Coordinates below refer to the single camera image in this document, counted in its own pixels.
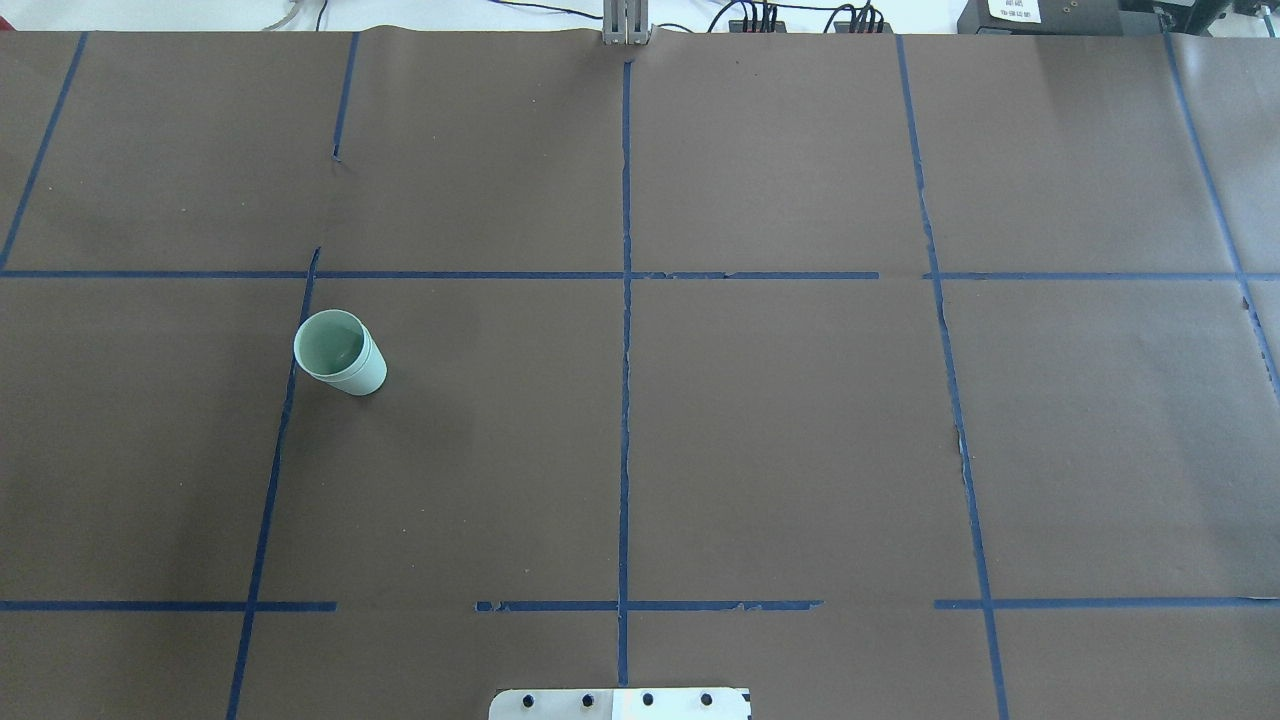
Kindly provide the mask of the mint green cup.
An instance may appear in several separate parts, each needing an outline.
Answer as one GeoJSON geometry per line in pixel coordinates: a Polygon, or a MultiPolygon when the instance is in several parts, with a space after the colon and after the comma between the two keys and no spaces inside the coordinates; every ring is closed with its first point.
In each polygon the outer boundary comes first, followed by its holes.
{"type": "Polygon", "coordinates": [[[352,356],[347,368],[317,378],[340,392],[360,397],[380,389],[387,374],[387,361],[376,341],[370,334],[364,334],[358,343],[358,354],[352,356]]]}
{"type": "Polygon", "coordinates": [[[293,338],[293,355],[298,366],[317,378],[347,368],[358,354],[358,343],[369,328],[353,314],[328,309],[307,318],[293,338]]]}

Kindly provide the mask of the orange black electronics board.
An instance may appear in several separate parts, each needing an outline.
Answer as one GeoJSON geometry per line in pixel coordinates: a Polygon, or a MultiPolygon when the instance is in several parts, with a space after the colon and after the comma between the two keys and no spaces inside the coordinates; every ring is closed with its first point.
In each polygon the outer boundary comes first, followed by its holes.
{"type": "Polygon", "coordinates": [[[718,26],[721,18],[732,6],[742,8],[742,17],[740,19],[726,20],[726,28],[730,33],[740,35],[771,35],[781,32],[780,23],[780,6],[773,3],[765,1],[731,1],[727,3],[721,12],[716,15],[713,26],[718,26]]]}

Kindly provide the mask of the black computer box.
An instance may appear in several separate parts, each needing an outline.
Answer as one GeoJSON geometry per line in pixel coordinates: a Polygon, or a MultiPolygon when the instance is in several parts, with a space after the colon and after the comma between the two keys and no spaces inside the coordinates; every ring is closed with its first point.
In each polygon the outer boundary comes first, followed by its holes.
{"type": "Polygon", "coordinates": [[[1139,37],[1161,35],[1152,12],[1125,10],[1120,1],[968,1],[957,35],[1061,35],[1139,37]]]}

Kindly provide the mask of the aluminium frame post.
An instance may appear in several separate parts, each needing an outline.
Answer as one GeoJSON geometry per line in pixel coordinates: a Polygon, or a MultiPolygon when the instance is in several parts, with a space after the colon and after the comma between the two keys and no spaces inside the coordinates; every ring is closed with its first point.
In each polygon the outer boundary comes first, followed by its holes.
{"type": "Polygon", "coordinates": [[[648,0],[604,0],[602,41],[605,46],[648,45],[653,36],[648,0]]]}

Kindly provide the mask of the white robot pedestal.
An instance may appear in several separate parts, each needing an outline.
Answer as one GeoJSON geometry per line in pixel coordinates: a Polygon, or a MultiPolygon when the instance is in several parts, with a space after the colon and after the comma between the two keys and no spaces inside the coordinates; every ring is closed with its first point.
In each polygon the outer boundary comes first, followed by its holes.
{"type": "Polygon", "coordinates": [[[508,689],[489,719],[751,719],[748,689],[732,687],[508,689]]]}

